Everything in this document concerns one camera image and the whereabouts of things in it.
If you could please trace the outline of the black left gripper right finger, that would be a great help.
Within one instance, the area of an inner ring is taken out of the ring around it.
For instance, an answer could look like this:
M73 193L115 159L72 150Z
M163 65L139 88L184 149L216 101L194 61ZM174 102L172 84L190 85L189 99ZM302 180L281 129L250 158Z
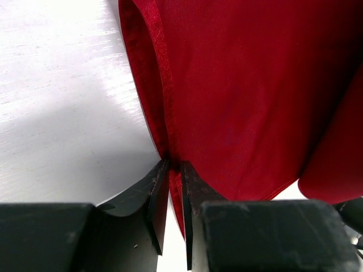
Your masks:
M181 164L190 271L358 271L338 212L317 200L228 201Z

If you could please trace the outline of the red cloth napkin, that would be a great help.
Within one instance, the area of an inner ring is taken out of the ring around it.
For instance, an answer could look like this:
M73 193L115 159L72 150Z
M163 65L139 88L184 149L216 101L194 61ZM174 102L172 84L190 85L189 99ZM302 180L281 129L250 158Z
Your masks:
M183 226L180 165L232 201L362 196L361 1L120 1Z

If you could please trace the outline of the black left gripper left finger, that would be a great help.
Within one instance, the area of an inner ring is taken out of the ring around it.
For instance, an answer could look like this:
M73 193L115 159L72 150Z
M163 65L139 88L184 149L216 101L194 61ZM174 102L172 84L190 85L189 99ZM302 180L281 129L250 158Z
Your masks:
M156 271L162 254L169 162L95 206L1 204L2 271Z

